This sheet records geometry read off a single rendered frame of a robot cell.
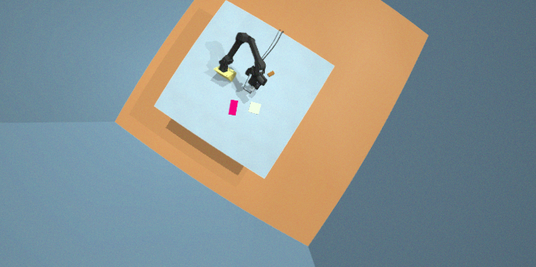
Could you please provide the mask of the pink rectangular block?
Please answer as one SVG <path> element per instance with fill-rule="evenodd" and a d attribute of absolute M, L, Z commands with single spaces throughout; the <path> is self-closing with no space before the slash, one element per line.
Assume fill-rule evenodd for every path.
<path fill-rule="evenodd" d="M 238 101 L 235 101 L 235 100 L 231 100 L 231 101 L 230 101 L 230 105 L 229 105 L 229 115 L 236 115 L 236 111 L 237 111 L 237 102 L 238 102 Z"/>

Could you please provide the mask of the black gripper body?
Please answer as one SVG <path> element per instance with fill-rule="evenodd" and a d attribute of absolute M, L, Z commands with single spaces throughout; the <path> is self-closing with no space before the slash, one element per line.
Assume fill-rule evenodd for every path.
<path fill-rule="evenodd" d="M 250 68 L 247 69 L 247 71 L 245 72 L 245 75 L 247 75 L 247 76 L 251 75 L 251 69 L 250 69 Z M 256 77 L 254 77 L 253 75 L 251 75 L 251 76 L 252 76 L 253 78 L 256 78 Z M 267 80 L 266 80 L 266 82 L 267 82 Z M 262 86 L 264 86 L 264 85 L 266 84 L 266 82 L 265 82 Z"/>

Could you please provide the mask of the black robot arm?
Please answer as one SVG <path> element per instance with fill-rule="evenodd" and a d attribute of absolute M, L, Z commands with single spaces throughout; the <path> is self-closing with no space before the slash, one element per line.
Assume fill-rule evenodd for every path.
<path fill-rule="evenodd" d="M 251 54 L 254 57 L 254 65 L 255 65 L 255 66 L 253 65 L 252 67 L 250 67 L 250 69 L 251 69 L 251 74 L 256 78 L 253 78 L 251 76 L 251 78 L 248 80 L 248 83 L 252 86 L 256 86 L 257 81 L 258 81 L 258 83 L 261 86 L 267 80 L 267 78 L 264 76 L 266 64 L 259 54 L 259 51 L 255 44 L 255 39 L 251 37 L 250 35 L 248 35 L 247 33 L 242 33 L 242 32 L 237 33 L 235 37 L 235 43 L 233 44 L 229 52 L 219 61 L 220 65 L 219 65 L 218 70 L 220 70 L 223 73 L 228 71 L 228 64 L 233 63 L 234 55 L 240 48 L 241 44 L 244 44 L 244 43 L 249 43 L 249 46 L 251 47 Z"/>

